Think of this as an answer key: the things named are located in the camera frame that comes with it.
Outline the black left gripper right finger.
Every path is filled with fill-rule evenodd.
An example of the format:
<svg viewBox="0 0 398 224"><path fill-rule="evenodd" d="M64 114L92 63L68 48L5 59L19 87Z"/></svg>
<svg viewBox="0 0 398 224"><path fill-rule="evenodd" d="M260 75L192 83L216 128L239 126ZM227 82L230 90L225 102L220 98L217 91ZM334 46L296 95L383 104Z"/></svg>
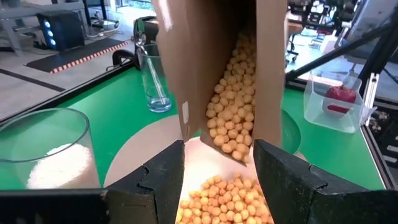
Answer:
<svg viewBox="0 0 398 224"><path fill-rule="evenodd" d="M364 188L260 139L253 156L275 223L367 223Z"/></svg>

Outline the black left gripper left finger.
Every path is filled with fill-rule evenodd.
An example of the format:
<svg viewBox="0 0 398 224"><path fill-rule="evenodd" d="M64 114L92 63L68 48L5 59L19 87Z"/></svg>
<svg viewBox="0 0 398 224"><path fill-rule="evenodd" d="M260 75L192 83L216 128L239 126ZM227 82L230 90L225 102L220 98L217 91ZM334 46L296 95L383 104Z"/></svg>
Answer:
<svg viewBox="0 0 398 224"><path fill-rule="evenodd" d="M184 142L170 146L107 187L111 224L175 223L183 185Z"/></svg>

